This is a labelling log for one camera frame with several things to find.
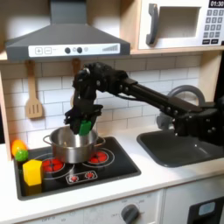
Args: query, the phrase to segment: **white countertop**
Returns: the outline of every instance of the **white countertop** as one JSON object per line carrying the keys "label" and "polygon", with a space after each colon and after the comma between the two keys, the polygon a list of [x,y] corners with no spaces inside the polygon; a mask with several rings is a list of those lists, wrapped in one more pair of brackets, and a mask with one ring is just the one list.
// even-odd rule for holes
{"label": "white countertop", "polygon": [[0,145],[0,223],[28,221],[107,200],[224,174],[224,158],[179,168],[165,168],[156,164],[137,142],[139,134],[156,129],[156,127],[128,129],[105,135],[116,138],[141,170],[140,176],[27,201],[18,200],[14,164],[7,161],[5,146]]}

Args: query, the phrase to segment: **white cabinet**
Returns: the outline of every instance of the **white cabinet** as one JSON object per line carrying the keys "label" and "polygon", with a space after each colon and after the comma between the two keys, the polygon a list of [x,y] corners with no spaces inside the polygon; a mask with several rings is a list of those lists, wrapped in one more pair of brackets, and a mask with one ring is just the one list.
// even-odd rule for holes
{"label": "white cabinet", "polygon": [[[197,215],[200,216],[200,214],[212,212],[214,207],[217,206],[214,206],[213,200],[223,196],[224,176],[167,188],[164,197],[164,215],[161,224],[188,224],[187,220],[191,206],[210,201],[209,203],[205,203],[205,206],[199,207]],[[224,212],[222,212],[219,224],[223,223]]]}
{"label": "white cabinet", "polygon": [[164,190],[147,192],[96,206],[59,213],[36,220],[28,220],[22,223],[125,224],[122,217],[122,210],[129,205],[134,205],[139,212],[135,224],[160,224],[163,196]]}

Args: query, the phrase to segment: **toy stove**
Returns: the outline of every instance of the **toy stove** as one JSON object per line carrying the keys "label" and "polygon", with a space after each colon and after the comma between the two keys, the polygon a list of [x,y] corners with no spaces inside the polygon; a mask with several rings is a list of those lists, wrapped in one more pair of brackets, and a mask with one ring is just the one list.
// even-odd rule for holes
{"label": "toy stove", "polygon": [[63,164],[53,156],[51,147],[30,150],[29,159],[43,161],[44,178],[41,185],[28,186],[22,166],[15,161],[18,198],[29,200],[140,175],[122,146],[113,137],[105,139],[103,148],[82,164]]}

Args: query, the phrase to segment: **robotic arm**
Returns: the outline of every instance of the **robotic arm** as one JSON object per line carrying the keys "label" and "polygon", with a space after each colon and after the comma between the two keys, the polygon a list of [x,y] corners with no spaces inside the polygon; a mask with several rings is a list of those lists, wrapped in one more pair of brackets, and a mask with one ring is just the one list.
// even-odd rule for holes
{"label": "robotic arm", "polygon": [[97,116],[102,114],[102,105],[94,105],[98,90],[125,100],[147,102],[160,109],[173,118],[176,136],[197,137],[210,144],[224,145],[224,98],[217,104],[209,102],[198,107],[139,85],[137,81],[130,79],[126,72],[99,62],[86,64],[76,75],[73,87],[73,108],[66,112],[65,124],[70,124],[75,135],[81,133],[84,121],[89,123],[92,129]]}

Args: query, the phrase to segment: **white brick wall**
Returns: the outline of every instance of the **white brick wall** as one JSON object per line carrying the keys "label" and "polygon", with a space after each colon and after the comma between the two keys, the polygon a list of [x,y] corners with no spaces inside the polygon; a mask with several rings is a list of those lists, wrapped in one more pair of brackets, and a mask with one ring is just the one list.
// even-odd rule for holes
{"label": "white brick wall", "polygon": [[[94,61],[104,62],[116,69],[127,71],[131,79],[165,95],[180,85],[198,86],[201,55],[169,54],[120,59],[95,58],[83,60],[81,64]],[[73,69],[70,61],[37,63],[37,96],[43,104],[44,116],[29,120],[25,117],[25,104],[29,98],[28,82],[24,64],[0,64],[3,77],[3,91],[10,131],[10,140],[20,138],[31,148],[39,147],[44,136],[63,126],[64,114],[71,108],[70,99]],[[180,95],[195,103],[192,94]],[[97,92],[96,103],[103,105],[95,128],[99,133],[111,130],[125,130],[155,124],[157,108],[144,102],[125,101],[109,93]]]}

